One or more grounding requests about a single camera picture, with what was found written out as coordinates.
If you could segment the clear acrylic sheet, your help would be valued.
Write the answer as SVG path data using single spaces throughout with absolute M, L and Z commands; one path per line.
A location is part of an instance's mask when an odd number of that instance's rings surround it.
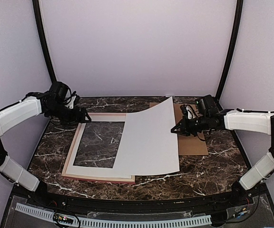
M 91 122 L 86 124 L 73 165 L 112 168 L 124 124 L 124 122 Z

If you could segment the brown cardboard backing board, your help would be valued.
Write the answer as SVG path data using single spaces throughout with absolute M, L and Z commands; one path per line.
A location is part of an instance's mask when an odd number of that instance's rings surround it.
M 149 107 L 153 107 L 158 103 L 151 102 Z M 180 110 L 180 106 L 182 104 L 173 103 L 174 112 L 175 112 L 175 120 L 178 123 L 182 119 L 182 112 Z M 201 141 L 197 136 L 182 136 L 178 135 L 178 150 L 179 155 L 193 155 L 193 156 L 204 156 L 208 155 L 208 149 L 206 146 L 206 142 Z

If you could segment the landscape photo print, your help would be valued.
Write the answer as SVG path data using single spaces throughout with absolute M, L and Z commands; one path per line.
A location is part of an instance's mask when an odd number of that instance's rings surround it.
M 113 169 L 120 174 L 154 176 L 179 171 L 178 139 L 171 133 L 173 99 L 126 115 Z

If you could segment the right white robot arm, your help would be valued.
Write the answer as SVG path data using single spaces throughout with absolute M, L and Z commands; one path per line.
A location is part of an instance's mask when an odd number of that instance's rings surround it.
M 212 115 L 190 118 L 188 111 L 183 110 L 182 119 L 171 132 L 181 136 L 197 136 L 207 130 L 239 132 L 244 148 L 251 149 L 251 143 L 259 143 L 256 149 L 263 149 L 257 156 L 247 153 L 253 160 L 253 166 L 239 179 L 239 188 L 227 196 L 230 205 L 238 206 L 246 198 L 245 190 L 250 190 L 274 172 L 274 111 L 224 109 Z

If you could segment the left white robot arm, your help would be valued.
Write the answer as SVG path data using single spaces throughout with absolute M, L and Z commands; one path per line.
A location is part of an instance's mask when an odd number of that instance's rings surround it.
M 86 109 L 77 106 L 77 100 L 77 95 L 65 102 L 54 92 L 31 92 L 0 110 L 0 174 L 34 192 L 33 199 L 42 207 L 52 203 L 51 195 L 45 192 L 46 183 L 26 170 L 31 149 L 44 128 L 41 115 L 66 124 L 91 122 Z

